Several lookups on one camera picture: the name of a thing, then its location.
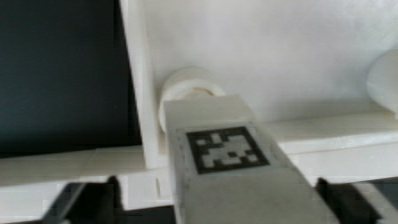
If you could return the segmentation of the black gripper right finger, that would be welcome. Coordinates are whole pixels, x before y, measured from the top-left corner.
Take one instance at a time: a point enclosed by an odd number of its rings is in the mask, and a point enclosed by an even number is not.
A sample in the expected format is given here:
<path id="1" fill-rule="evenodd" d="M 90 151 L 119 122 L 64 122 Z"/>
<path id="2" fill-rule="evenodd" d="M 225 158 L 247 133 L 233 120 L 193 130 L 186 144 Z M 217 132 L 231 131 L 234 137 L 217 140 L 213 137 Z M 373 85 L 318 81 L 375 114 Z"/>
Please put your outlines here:
<path id="1" fill-rule="evenodd" d="M 398 224 L 398 177 L 314 187 L 339 224 Z"/>

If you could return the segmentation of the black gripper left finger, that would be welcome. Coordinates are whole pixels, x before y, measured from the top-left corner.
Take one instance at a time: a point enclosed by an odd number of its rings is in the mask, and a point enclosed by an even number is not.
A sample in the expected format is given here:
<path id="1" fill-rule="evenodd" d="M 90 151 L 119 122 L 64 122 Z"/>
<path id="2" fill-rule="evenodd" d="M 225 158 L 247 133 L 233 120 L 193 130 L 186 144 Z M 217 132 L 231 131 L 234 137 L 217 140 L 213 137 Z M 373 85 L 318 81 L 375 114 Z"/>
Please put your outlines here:
<path id="1" fill-rule="evenodd" d="M 105 182 L 71 182 L 66 185 L 42 216 L 42 224 L 117 224 L 121 212 L 121 183 L 110 176 Z"/>

